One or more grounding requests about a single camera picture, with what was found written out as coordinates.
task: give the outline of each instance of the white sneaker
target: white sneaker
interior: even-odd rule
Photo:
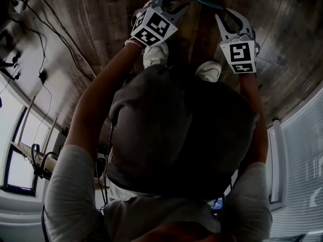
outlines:
[[[197,68],[195,76],[201,80],[215,83],[219,79],[221,68],[219,62],[207,61]]]
[[[145,69],[151,65],[167,65],[168,47],[166,42],[156,46],[146,47],[143,54],[143,66]]]

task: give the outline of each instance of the wooden ceiling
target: wooden ceiling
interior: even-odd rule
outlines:
[[[109,63],[122,48],[131,31],[135,9],[148,0],[47,0],[66,30],[90,62],[96,73]],[[323,0],[209,0],[243,14],[254,27],[261,46],[257,57],[257,77],[268,125],[272,119],[283,118],[323,80]],[[42,19],[48,19],[59,30],[51,13],[40,0],[28,0]],[[174,35],[175,60],[189,64],[192,71],[199,64],[217,59],[223,64],[220,80],[237,89],[238,81],[228,68],[218,44],[221,41],[214,17],[216,10],[191,2]],[[61,41],[41,24],[29,10],[9,15],[23,20],[30,28],[46,36],[44,68],[49,79],[45,83],[52,93],[50,118],[58,117],[62,127],[69,127],[78,98],[89,81],[76,69]],[[48,111],[49,94],[39,85],[38,70],[42,61],[39,37],[18,24],[4,25],[13,35],[20,58],[21,78],[18,87],[30,98],[38,92],[36,105]],[[77,62],[93,78],[80,56]],[[143,69],[142,61],[134,71]],[[109,135],[108,123],[102,130],[101,143]]]

